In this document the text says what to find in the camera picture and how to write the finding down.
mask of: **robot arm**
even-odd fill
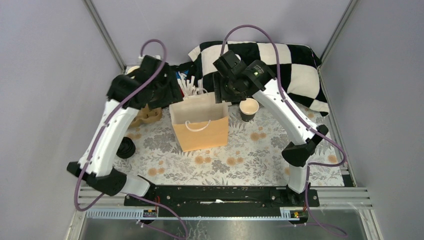
[[[146,89],[143,89],[121,107],[113,115],[109,124],[103,128],[104,122],[111,111],[143,81],[146,81],[159,63],[160,60],[153,57],[144,57],[139,69],[128,75],[117,76],[112,81],[107,93],[108,100],[105,104],[103,117],[90,147],[98,136],[98,132],[104,132],[100,134],[99,144],[92,153],[91,162],[85,169],[82,179],[92,188],[109,196],[114,196],[119,192],[144,196],[150,187],[150,183],[144,178],[127,176],[113,168],[118,147],[138,111],[147,103],[152,108],[159,108],[183,100],[177,80],[174,79],[176,75],[171,72],[166,64],[164,71],[152,83],[147,85]],[[271,111],[273,116],[287,131],[292,142],[282,151],[282,156],[289,163],[290,168],[288,187],[297,194],[304,192],[307,178],[307,161],[309,156],[315,152],[315,148],[322,138],[307,130],[287,107],[286,103],[283,102],[274,73],[265,63],[256,60],[251,65],[246,66],[232,51],[228,51],[214,62],[214,65],[219,72],[219,74],[216,73],[213,76],[217,103],[222,101],[235,102],[244,100],[247,96],[252,96]],[[328,129],[324,125],[317,127],[296,107],[288,95],[285,96],[286,101],[289,101],[294,106],[295,111],[312,128],[316,128],[324,135],[327,134]],[[90,147],[78,162],[70,162],[68,164],[68,172],[77,177],[80,175],[83,166],[87,163]]]
[[[94,137],[79,161],[68,164],[68,172],[78,177],[88,163],[82,179],[92,188],[109,196],[120,192],[137,196],[146,194],[150,186],[147,180],[122,173],[113,168],[113,163],[125,132],[141,108],[147,103],[151,108],[160,108],[183,100],[176,75],[172,74],[170,66],[165,64],[153,82],[119,108],[109,121],[107,118],[128,95],[153,75],[160,63],[161,61],[154,57],[145,56],[140,68],[127,75],[115,77],[107,92],[108,99]],[[98,144],[92,152],[92,157],[89,157],[94,142]]]
[[[227,51],[213,64],[219,72],[219,75],[214,75],[213,81],[217,103],[222,100],[240,101],[245,100],[247,96],[252,96],[284,127],[291,139],[290,144],[282,151],[283,158],[289,163],[288,187],[297,194],[303,193],[307,179],[308,159],[314,154],[322,138],[306,129],[285,101],[293,106],[311,128],[317,129],[324,135],[328,133],[328,128],[325,125],[317,126],[308,119],[285,92],[282,92],[285,100],[282,99],[277,79],[264,62],[255,60],[246,66],[234,52]]]

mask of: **pillow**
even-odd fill
[[[222,41],[208,41],[193,49],[188,56],[196,67],[195,78],[203,78],[203,87],[208,92],[214,91],[212,74],[217,72],[213,65],[221,52]],[[288,96],[322,116],[329,113],[326,96],[320,84],[317,67],[321,60],[314,51],[305,45],[276,44],[281,72],[281,84]],[[228,41],[224,52],[232,50],[250,65],[254,60],[266,63],[277,75],[277,60],[271,43],[251,41]]]

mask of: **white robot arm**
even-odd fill
[[[233,56],[231,54],[234,53],[231,51],[227,52],[214,63],[220,72],[220,75],[216,74],[214,76],[215,99],[217,102],[222,100],[233,102],[232,100],[234,97],[236,97],[237,100],[237,98],[240,97],[243,99],[246,96],[252,96],[273,114],[273,116],[287,131],[289,138],[292,140],[289,146],[287,146],[282,151],[282,156],[289,163],[290,168],[288,187],[295,193],[301,194],[305,191],[308,158],[314,153],[315,147],[319,141],[321,141],[321,139],[314,135],[313,132],[308,131],[283,102],[278,83],[276,79],[273,78],[273,74],[270,73],[270,70],[266,69],[267,67],[263,62],[261,62],[262,64],[260,62],[254,62],[247,67],[246,65],[243,65],[244,63],[241,61],[238,63],[242,64],[239,72],[241,71],[243,74],[239,74],[239,76],[243,77],[228,77],[228,75],[231,75],[228,74],[228,69],[231,69],[232,67],[237,68],[239,65],[228,66],[224,64],[225,67],[222,67],[224,65],[220,65],[220,63],[222,64],[228,60],[228,58],[232,58]],[[137,86],[140,84],[138,82],[140,79],[138,78],[145,79],[146,77],[149,77],[148,74],[144,76],[137,74],[144,73],[144,69],[152,69],[152,64],[157,64],[158,62],[160,61],[153,57],[145,57],[139,68],[140,70],[134,71],[135,73],[132,75],[119,75],[113,80],[112,86],[110,87],[107,94],[108,101],[105,104],[103,117],[90,143],[90,147],[93,145],[95,138],[98,137],[98,132],[101,131],[102,127],[104,126],[105,119],[110,115],[110,112],[120,104],[120,100],[128,96],[128,94],[132,92],[134,88],[137,88]],[[129,104],[121,107],[113,115],[112,119],[109,121],[109,124],[105,126],[103,133],[100,134],[98,145],[92,153],[91,161],[85,169],[83,174],[84,177],[82,178],[94,189],[109,196],[116,195],[119,192],[144,196],[148,191],[150,183],[146,179],[139,176],[128,176],[122,172],[117,171],[113,168],[113,162],[115,154],[117,153],[127,128],[141,107],[145,106],[147,103],[149,103],[149,106],[152,106],[154,103],[156,103],[156,107],[163,107],[169,105],[169,103],[182,101],[182,96],[178,90],[178,85],[176,85],[177,81],[174,79],[169,80],[169,78],[172,78],[172,76],[175,77],[175,74],[169,73],[167,76],[167,74],[164,72],[160,76],[162,78],[165,77],[166,80],[158,80],[155,78],[155,80],[153,80],[150,85],[155,85],[156,81],[164,82],[164,84],[169,87],[167,90],[170,93],[167,101],[163,100],[166,99],[166,95],[164,96],[162,94],[162,97],[155,97],[155,95],[159,94],[157,91],[155,92],[153,90],[149,92],[148,89],[146,91],[142,90],[139,95],[134,96],[134,101],[130,101]],[[128,85],[131,86],[131,84],[132,87],[125,88],[124,90],[122,89],[122,86],[128,87]],[[145,95],[149,93],[151,96],[146,98]],[[296,107],[288,95],[285,96],[286,101],[289,101],[291,105],[294,106],[297,113],[301,115],[301,117],[305,119],[305,121],[312,128],[320,130],[320,127],[322,126],[317,127],[314,122],[309,120],[300,111],[300,109]],[[326,131],[328,131],[326,130],[325,126],[322,127],[321,130],[323,130],[323,134],[326,134]],[[69,172],[75,176],[80,175],[83,166],[87,163],[90,147],[78,162],[69,163],[67,168]]]
[[[272,113],[274,118],[276,118],[284,127],[289,139],[294,145],[304,145],[308,140],[311,140],[314,137],[314,133],[308,131],[296,118],[293,112],[283,102],[278,89],[277,80],[274,78],[265,85],[264,91],[259,90],[253,94],[252,97]],[[303,114],[303,112],[295,105],[292,99],[285,92],[283,94],[297,113],[305,119],[312,128],[317,128],[317,124],[309,120],[309,118]],[[300,194],[305,190],[307,162],[305,162],[304,166],[294,166],[289,164],[288,167],[290,169],[288,187]]]

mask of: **black motor joint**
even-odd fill
[[[261,60],[249,66],[231,50],[220,56],[213,65],[218,70],[213,76],[216,103],[246,100],[275,78],[275,73]]]
[[[161,62],[159,59],[145,55],[139,68],[127,75],[121,74],[113,79],[107,92],[108,99],[122,102],[154,74]],[[150,109],[155,109],[167,107],[182,100],[183,95],[180,92],[177,75],[166,63],[155,79],[126,102],[123,107],[141,109],[148,104]]]

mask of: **wire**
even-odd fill
[[[161,204],[161,203],[154,202],[154,201],[150,201],[150,200],[147,200],[147,199],[145,199],[145,198],[143,198],[143,197],[141,197],[141,196],[137,196],[137,195],[134,195],[134,194],[128,194],[128,196],[131,196],[131,197],[136,198],[136,199],[138,199],[138,200],[141,200],[141,201],[144,201],[144,202],[146,202],[146,203],[153,204],[153,205],[155,205],[155,206],[159,206],[159,207],[161,207],[161,208],[164,208],[164,209],[168,210],[168,211],[169,211],[170,213],[172,213],[172,215],[174,215],[174,216],[178,219],[178,221],[181,223],[181,225],[182,225],[182,227],[184,228],[184,231],[185,231],[185,236],[184,236],[184,237],[182,237],[182,236],[177,236],[177,235],[174,235],[174,234],[172,234],[172,233],[169,233],[169,232],[167,232],[167,231],[165,231],[165,230],[163,230],[163,229],[157,228],[157,227],[155,227],[155,226],[150,226],[150,225],[148,225],[148,224],[144,224],[143,226],[146,226],[146,227],[148,227],[148,228],[150,228],[150,229],[153,229],[153,230],[159,231],[159,232],[161,232],[161,233],[163,233],[163,234],[166,234],[166,235],[168,235],[168,236],[170,236],[170,237],[173,237],[173,238],[176,238],[176,239],[185,240],[185,239],[189,238],[189,230],[187,229],[186,224],[183,222],[183,220],[181,219],[181,217],[180,217],[180,216],[178,216],[178,214],[177,214],[176,212],[174,212],[171,208],[169,208],[168,206],[165,206],[165,205],[163,205],[163,204]]]
[[[339,167],[339,166],[341,166],[341,165],[343,165],[345,162],[346,162],[346,160],[347,160],[347,155],[346,155],[346,152],[343,150],[343,148],[340,146],[340,145],[338,145],[335,141],[333,141],[333,140],[331,140],[330,138],[328,138],[328,137],[326,137],[324,134],[322,134],[322,133],[320,133],[320,132],[318,132],[316,129],[314,129],[314,128],[312,128],[299,114],[298,114],[298,112],[295,110],[295,108],[289,103],[289,101],[286,101],[286,96],[284,95],[284,93],[285,93],[285,91],[284,91],[284,89],[283,89],[283,86],[282,86],[282,83],[281,83],[281,73],[280,73],[280,57],[279,57],[279,54],[278,54],[278,50],[277,50],[277,46],[276,46],[276,44],[273,42],[273,40],[271,39],[271,37],[270,37],[270,35],[268,34],[268,33],[266,33],[263,29],[261,29],[260,27],[258,27],[258,26],[255,26],[255,25],[250,25],[250,24],[246,24],[246,25],[240,25],[240,26],[237,26],[237,27],[235,27],[234,29],[232,29],[231,31],[229,31],[229,33],[225,36],[225,38],[224,38],[224,41],[222,42],[222,47],[221,47],[221,53],[220,53],[220,55],[222,56],[223,54],[224,54],[224,49],[225,49],[225,45],[226,45],[226,43],[227,43],[227,40],[228,40],[228,37],[234,32],[234,31],[236,31],[236,30],[238,30],[238,29],[242,29],[242,28],[253,28],[253,29],[256,29],[256,30],[258,30],[258,31],[260,31],[261,33],[263,33],[267,38],[268,38],[268,40],[269,40],[269,42],[272,44],[272,47],[274,48],[274,51],[275,51],[275,57],[276,57],[276,64],[277,64],[277,83],[278,83],[278,90],[279,90],[279,93],[280,93],[280,95],[281,95],[281,98],[283,99],[283,102],[287,105],[287,107],[291,110],[291,112],[296,116],[296,118],[306,127],[306,129],[308,130],[308,131],[311,131],[311,132],[313,132],[313,133],[315,133],[316,135],[318,135],[318,136],[320,136],[321,138],[323,138],[323,139],[325,139],[326,141],[328,141],[329,143],[331,143],[334,147],[336,147],[340,152],[341,152],[341,154],[343,155],[343,158],[342,158],[342,160],[341,160],[341,162],[339,162],[339,163],[336,163],[336,164],[327,164],[327,163],[320,163],[320,162],[309,162],[308,164],[307,164],[307,167],[306,167],[306,182],[305,182],[305,203],[306,203],[306,208],[307,208],[307,210],[308,210],[308,212],[309,212],[309,215],[312,217],[312,219],[316,222],[316,224],[318,225],[318,226],[320,226],[321,228],[323,228],[325,231],[327,231],[328,233],[330,233],[330,234],[333,234],[333,235],[335,235],[335,236],[337,236],[337,237],[341,237],[341,238],[347,238],[348,237],[348,233],[346,232],[346,231],[344,231],[343,229],[341,229],[341,228],[339,228],[338,226],[334,226],[334,225],[331,225],[331,224],[326,224],[326,223],[320,223],[320,222],[318,222],[316,219],[315,219],[315,217],[314,217],[314,215],[312,215],[312,213],[311,213],[311,210],[310,210],[310,207],[309,207],[309,202],[308,202],[308,184],[309,184],[309,173],[310,173],[310,168],[311,168],[311,166],[313,166],[313,165],[316,165],[316,166],[324,166],[324,167]],[[334,229],[337,229],[337,230],[339,230],[339,231],[341,231],[343,234],[339,234],[339,233],[336,233],[336,232],[334,232],[334,231],[330,231],[330,230],[328,230],[325,226],[327,226],[327,227],[331,227],[331,228],[334,228]]]
[[[159,196],[155,196],[154,197],[154,201],[156,203],[160,204],[161,203],[161,198]],[[157,205],[154,207],[154,210],[156,211],[156,214],[157,214],[158,213],[158,206]]]
[[[346,233],[343,229],[341,229],[338,226],[335,225],[331,225],[331,224],[327,224],[327,223],[321,223],[323,226],[327,226],[328,228],[332,228],[332,229],[337,229],[342,233]],[[301,224],[286,224],[286,225],[281,225],[279,226],[280,228],[296,228],[296,227],[306,227],[306,226],[318,226],[321,227],[320,225],[318,225],[316,222],[311,222],[311,223],[301,223]]]
[[[101,197],[103,197],[103,195],[104,195],[104,193],[101,193],[98,197],[96,197],[95,199],[94,199],[94,201],[93,202],[91,202],[87,207],[84,207],[84,208],[81,208],[80,207],[80,204],[78,203],[78,195],[79,195],[79,192],[80,192],[80,187],[81,187],[81,181],[82,181],[82,179],[83,179],[83,175],[84,175],[84,173],[86,172],[86,170],[87,170],[87,168],[88,168],[88,166],[91,164],[91,159],[92,159],[92,157],[93,157],[93,153],[94,153],[94,150],[96,149],[96,146],[98,145],[98,143],[99,143],[99,140],[100,140],[100,137],[102,136],[102,134],[103,134],[103,132],[105,131],[105,128],[107,128],[108,127],[108,125],[109,125],[109,122],[111,121],[111,119],[113,118],[113,116],[117,113],[117,111],[120,109],[120,108],[122,108],[122,106],[124,105],[124,104],[126,104],[132,97],[134,97],[136,94],[138,94],[141,90],[143,90],[148,84],[150,84],[152,81],[153,81],[153,79],[155,79],[157,76],[158,76],[158,74],[161,72],[161,70],[164,68],[164,66],[165,66],[165,63],[166,63],[166,60],[167,60],[167,48],[165,47],[165,45],[164,45],[164,43],[162,42],[162,41],[160,41],[160,40],[158,40],[158,39],[150,39],[150,40],[148,40],[148,41],[146,41],[142,46],[141,46],[141,50],[140,50],[140,56],[142,56],[143,55],[143,51],[144,51],[144,49],[146,48],[146,46],[149,44],[149,43],[152,43],[152,42],[156,42],[156,43],[159,43],[161,46],[162,46],[162,49],[163,49],[163,60],[162,60],[162,62],[160,63],[160,65],[159,65],[159,67],[156,69],[156,71],[153,73],[153,75],[151,75],[150,77],[149,77],[149,79],[147,79],[147,81],[145,82],[145,83],[143,83],[141,86],[139,86],[136,90],[134,90],[132,93],[130,93],[126,98],[124,98],[111,112],[110,112],[110,114],[107,116],[107,118],[106,118],[106,120],[104,121],[104,123],[103,123],[103,126],[101,126],[101,128],[99,129],[99,131],[98,131],[98,133],[97,133],[97,135],[95,136],[95,138],[94,138],[94,141],[93,141],[93,143],[92,143],[92,145],[91,145],[91,148],[90,148],[90,151],[88,152],[88,157],[87,157],[87,162],[84,164],[84,167],[81,169],[81,172],[79,173],[79,176],[78,176],[78,180],[76,181],[76,186],[75,186],[75,191],[74,191],[74,194],[73,194],[73,204],[74,204],[74,206],[75,206],[75,208],[76,208],[76,210],[78,210],[78,211],[80,211],[80,212],[83,212],[83,211],[86,211],[86,210],[88,210],[88,209],[90,209],[94,204],[96,204],[97,203],[97,201],[101,198]],[[134,195],[134,194],[129,194],[130,196],[132,196],[133,198],[136,198],[136,199],[139,199],[139,200],[141,200],[141,201],[144,201],[144,202],[147,202],[147,203],[150,203],[150,204],[154,204],[154,205],[156,205],[156,206],[160,206],[160,207],[162,207],[162,208],[165,208],[165,209],[167,209],[168,211],[170,211],[174,216],[176,216],[177,218],[178,218],[178,220],[181,222],[181,224],[182,224],[182,226],[184,227],[184,230],[185,230],[185,237],[179,237],[179,236],[175,236],[175,235],[172,235],[171,233],[169,233],[169,232],[166,232],[165,230],[162,230],[162,229],[159,229],[159,228],[157,228],[157,227],[154,227],[154,226],[149,226],[149,225],[147,225],[146,224],[146,226],[147,227],[149,227],[149,228],[151,228],[151,229],[154,229],[154,230],[157,230],[157,231],[159,231],[159,232],[161,232],[161,233],[164,233],[164,234],[166,234],[166,235],[169,235],[169,236],[171,236],[171,237],[174,237],[174,238],[177,238],[177,239],[187,239],[189,236],[188,236],[188,230],[187,230],[187,226],[184,224],[184,222],[181,220],[181,218],[174,212],[174,211],[172,211],[169,207],[167,207],[167,206],[165,206],[165,205],[163,205],[163,204],[160,204],[160,203],[156,203],[156,202],[154,202],[154,201],[150,201],[150,200],[147,200],[147,199],[145,199],[145,198],[143,198],[143,197],[140,197],[140,196],[136,196],[136,195]]]
[[[87,207],[81,208],[80,204],[78,203],[78,194],[80,192],[81,187],[81,181],[83,179],[83,175],[86,172],[89,164],[91,164],[91,159],[93,157],[94,150],[97,147],[97,144],[99,143],[100,137],[102,136],[103,132],[105,131],[105,128],[108,127],[109,122],[113,118],[113,116],[117,113],[117,111],[122,108],[124,104],[126,104],[132,97],[134,97],[136,94],[138,94],[141,90],[143,90],[153,79],[155,79],[158,74],[161,72],[162,68],[165,66],[166,60],[167,60],[167,48],[165,47],[164,43],[158,39],[150,39],[146,41],[143,46],[141,47],[140,54],[143,55],[143,50],[145,47],[152,42],[159,43],[162,46],[163,49],[163,61],[160,63],[159,67],[156,69],[156,71],[153,73],[150,78],[143,83],[141,86],[139,86],[136,90],[134,90],[132,93],[130,93],[126,98],[124,98],[107,116],[106,120],[103,123],[103,126],[99,129],[97,135],[94,138],[93,144],[91,145],[90,151],[88,152],[87,156],[87,162],[85,163],[84,167],[82,168],[81,172],[79,173],[78,180],[76,181],[75,191],[73,193],[73,205],[75,206],[76,210],[80,212],[84,212],[88,209],[90,209],[96,202],[104,195],[104,193],[100,194],[92,203],[90,203]]]

